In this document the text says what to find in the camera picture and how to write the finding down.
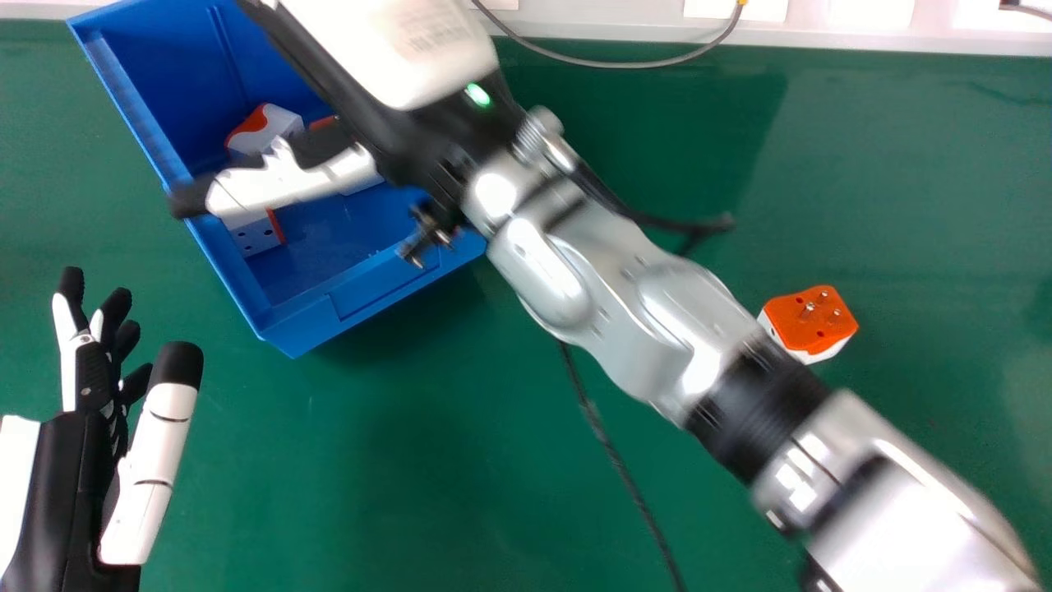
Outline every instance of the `power adapter in bin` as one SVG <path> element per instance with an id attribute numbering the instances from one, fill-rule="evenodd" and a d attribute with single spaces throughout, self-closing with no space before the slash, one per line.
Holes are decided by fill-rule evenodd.
<path id="1" fill-rule="evenodd" d="M 165 190 L 221 168 L 227 134 L 261 103 L 308 121 L 330 113 L 232 0 L 125 0 L 69 27 Z M 288 206 L 287 244 L 247 259 L 218 219 L 187 225 L 256 335 L 298 358 L 485 251 L 462 232 L 423 268 L 403 261 L 410 206 L 425 199 L 383 183 Z"/>

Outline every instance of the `robotic hand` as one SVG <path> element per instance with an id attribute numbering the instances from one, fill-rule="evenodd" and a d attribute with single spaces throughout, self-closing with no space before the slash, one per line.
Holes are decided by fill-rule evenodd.
<path id="1" fill-rule="evenodd" d="M 52 300 L 62 413 L 0 417 L 0 592 L 132 592 L 171 497 L 204 359 L 165 345 L 123 380 L 139 342 L 119 287 L 84 315 L 84 275 L 66 267 Z M 128 446 L 128 410 L 145 397 Z"/>
<path id="2" fill-rule="evenodd" d="M 778 531 L 805 535 L 806 590 L 1038 590 L 986 498 L 856 395 L 823 385 L 711 271 L 647 239 L 554 115 L 514 102 L 460 2 L 239 3 L 333 107 L 342 139 L 329 161 L 282 144 L 259 166 L 177 190 L 177 216 L 324 196 L 373 170 L 421 186 L 432 201 L 406 259 L 461 224 L 485 236 L 542 328 L 694 434 Z M 295 186 L 261 200 L 252 187 L 268 181 Z"/>

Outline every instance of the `gray cable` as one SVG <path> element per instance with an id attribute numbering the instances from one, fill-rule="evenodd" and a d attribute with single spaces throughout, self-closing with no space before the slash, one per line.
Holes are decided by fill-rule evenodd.
<path id="1" fill-rule="evenodd" d="M 553 60 L 559 60 L 561 62 L 571 63 L 575 65 L 583 65 L 586 67 L 602 67 L 606 69 L 650 69 L 654 67 L 665 67 L 669 65 L 675 65 L 701 57 L 702 55 L 707 54 L 710 49 L 722 43 L 723 40 L 726 39 L 727 36 L 730 35 L 732 30 L 734 30 L 734 27 L 737 26 L 739 19 L 742 18 L 742 8 L 745 7 L 744 4 L 735 2 L 734 12 L 731 13 L 730 21 L 727 22 L 727 27 L 724 28 L 723 33 L 721 33 L 712 41 L 709 41 L 708 43 L 702 45 L 696 49 L 683 54 L 682 56 L 675 56 L 664 60 L 652 60 L 645 62 L 604 62 L 604 61 L 574 58 L 573 56 L 567 56 L 565 54 L 552 52 L 551 49 L 545 49 L 544 47 L 526 40 L 525 38 L 523 38 L 523 36 L 512 30 L 511 27 L 509 27 L 507 24 L 504 23 L 504 21 L 499 19 L 497 15 L 492 13 L 492 11 L 484 6 L 482 0 L 471 0 L 471 3 L 474 4 L 474 7 L 479 8 L 479 11 L 483 15 L 485 15 L 487 19 L 490 20 L 490 22 L 497 25 L 497 28 L 500 28 L 502 32 L 504 32 L 504 34 L 507 35 L 509 38 L 511 38 L 512 41 L 519 43 L 520 45 L 526 47 L 531 52 L 535 52 L 538 54 L 541 54 L 542 56 L 547 56 Z"/>
<path id="2" fill-rule="evenodd" d="M 1018 4 L 1002 4 L 1002 11 L 1011 11 L 1014 13 L 1023 13 L 1025 15 L 1030 15 L 1032 17 L 1037 17 L 1039 19 L 1045 19 L 1047 21 L 1052 21 L 1052 13 L 1047 13 L 1045 11 L 1034 8 L 1031 6 L 1020 6 Z"/>

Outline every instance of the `robot forearm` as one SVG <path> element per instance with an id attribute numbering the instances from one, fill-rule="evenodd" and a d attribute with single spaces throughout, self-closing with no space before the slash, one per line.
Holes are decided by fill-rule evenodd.
<path id="1" fill-rule="evenodd" d="M 775 528 L 809 534 L 806 588 L 1038 590 L 989 502 L 853 393 L 831 392 L 712 272 L 592 199 L 549 113 L 525 126 L 466 191 L 489 259 L 538 324 L 693 433 Z"/>

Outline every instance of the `blue bin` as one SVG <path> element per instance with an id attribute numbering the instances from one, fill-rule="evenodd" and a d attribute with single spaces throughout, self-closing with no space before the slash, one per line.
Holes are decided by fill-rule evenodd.
<path id="1" fill-rule="evenodd" d="M 331 113 L 232 1 L 128 0 L 69 26 L 165 190 L 222 168 L 224 139 L 260 103 Z M 423 269 L 401 260 L 426 197 L 381 184 L 285 207 L 287 244 L 248 259 L 217 218 L 187 225 L 256 335 L 297 358 L 483 253 L 462 232 Z"/>

